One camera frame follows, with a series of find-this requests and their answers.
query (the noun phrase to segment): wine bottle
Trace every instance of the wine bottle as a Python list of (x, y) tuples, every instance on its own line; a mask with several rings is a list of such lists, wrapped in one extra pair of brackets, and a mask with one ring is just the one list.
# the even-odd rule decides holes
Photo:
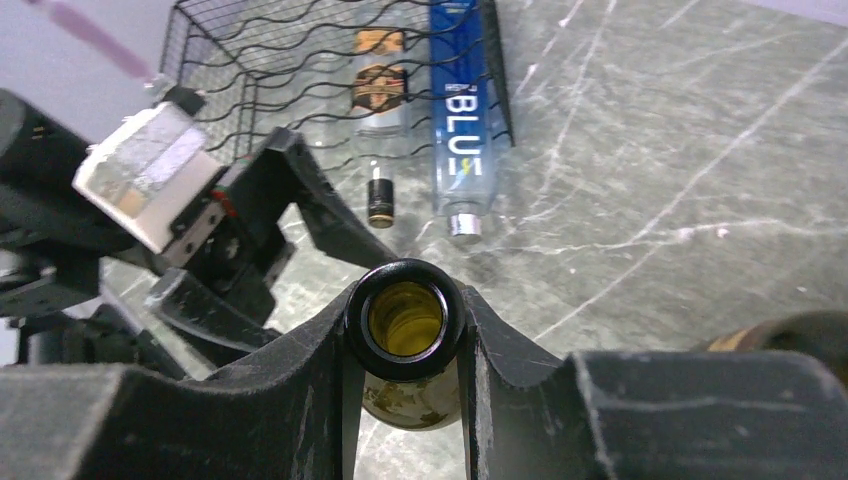
[(809, 312), (768, 321), (704, 342), (695, 350), (803, 353), (822, 362), (848, 387), (848, 312)]
[(350, 345), (365, 367), (363, 407), (405, 430), (433, 430), (461, 417), (456, 352), (465, 331), (454, 281), (413, 259), (372, 270), (351, 293)]

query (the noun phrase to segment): bottle opening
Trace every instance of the bottle opening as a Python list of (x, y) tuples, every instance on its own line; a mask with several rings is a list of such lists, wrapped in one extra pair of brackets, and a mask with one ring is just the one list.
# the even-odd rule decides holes
[(414, 282), (392, 285), (374, 298), (368, 330), (390, 355), (409, 357), (436, 341), (444, 323), (442, 302), (430, 289)]

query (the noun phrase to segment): silver bottle cap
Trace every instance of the silver bottle cap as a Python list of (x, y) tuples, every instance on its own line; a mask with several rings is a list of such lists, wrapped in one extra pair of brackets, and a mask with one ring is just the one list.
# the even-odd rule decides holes
[(459, 213), (448, 219), (451, 237), (465, 244), (480, 241), (483, 228), (480, 217), (472, 213)]

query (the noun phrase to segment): bottle holder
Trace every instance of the bottle holder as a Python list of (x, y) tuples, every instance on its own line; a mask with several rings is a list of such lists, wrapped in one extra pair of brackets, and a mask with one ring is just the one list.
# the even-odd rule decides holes
[[(429, 7), (457, 3), (471, 6), (450, 28), (432, 31)], [(376, 12), (372, 19), (359, 15), (363, 5)], [(493, 140), (506, 137), (514, 144), (494, 0), (182, 0), (171, 12), (161, 71), (205, 92), (207, 105), (196, 119), (206, 127), (207, 150), (217, 160), (228, 164), (249, 154), (280, 126), (301, 131), (307, 141), (311, 130), (333, 132), (332, 141), (316, 140), (310, 147), (322, 150), (316, 154), (322, 167), (338, 168), (352, 160), (352, 122), (367, 116), (350, 112), (350, 64), (368, 53), (353, 53), (354, 34), (378, 25), (390, 9), (407, 19), (391, 26), (404, 32), (406, 52), (386, 68), (400, 65), (407, 72), (410, 156), (432, 148), (431, 102), (467, 91), (433, 95), (432, 69), (481, 52), (485, 72), (469, 85), (485, 83), (490, 92)], [(430, 60), (430, 41), (443, 41), (472, 20), (482, 24), (481, 38), (466, 39), (453, 59)]]

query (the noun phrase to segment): clear glass bottle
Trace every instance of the clear glass bottle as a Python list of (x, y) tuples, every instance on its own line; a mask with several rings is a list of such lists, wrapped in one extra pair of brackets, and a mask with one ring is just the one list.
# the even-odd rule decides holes
[(395, 162), (409, 155), (409, 104), (403, 27), (408, 19), (397, 7), (359, 7), (353, 51), (353, 151), (369, 172), (368, 224), (394, 224)]
[(430, 7), (431, 30), (445, 32), (430, 40), (430, 60), (440, 62), (431, 69), (431, 90), (441, 98), (432, 102), (433, 203), (435, 213), (447, 217), (451, 237), (462, 243), (480, 240), (481, 219), (497, 190), (489, 118), (494, 93), (480, 80), (486, 72), (483, 47), (472, 43), (482, 35), (482, 20), (462, 21), (473, 5)]

